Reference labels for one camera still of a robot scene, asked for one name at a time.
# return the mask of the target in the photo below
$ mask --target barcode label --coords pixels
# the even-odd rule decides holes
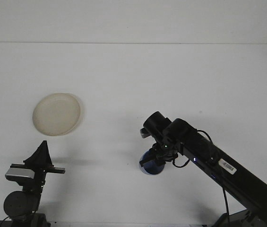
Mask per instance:
[[[226,171],[228,171],[231,174],[234,174],[237,170],[232,165],[230,165],[225,160],[223,160],[222,158],[218,161],[218,163],[222,168],[224,168]]]

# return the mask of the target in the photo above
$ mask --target white surface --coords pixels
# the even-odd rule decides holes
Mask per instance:
[[[32,113],[55,92],[79,97],[85,115],[73,132],[47,137]],[[0,44],[0,219],[6,196],[21,189],[5,180],[9,165],[48,140],[53,163],[66,168],[46,178],[40,211],[49,221],[216,221],[222,189],[195,165],[139,170],[154,142],[139,129],[157,110],[206,130],[267,183],[267,45]],[[229,206],[242,209],[232,198]]]
[[[0,0],[0,41],[267,43],[267,0]]]

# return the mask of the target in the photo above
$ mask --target plate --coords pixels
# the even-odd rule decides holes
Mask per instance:
[[[48,136],[60,136],[70,132],[81,114],[77,99],[68,93],[55,93],[42,99],[34,109],[35,128]]]

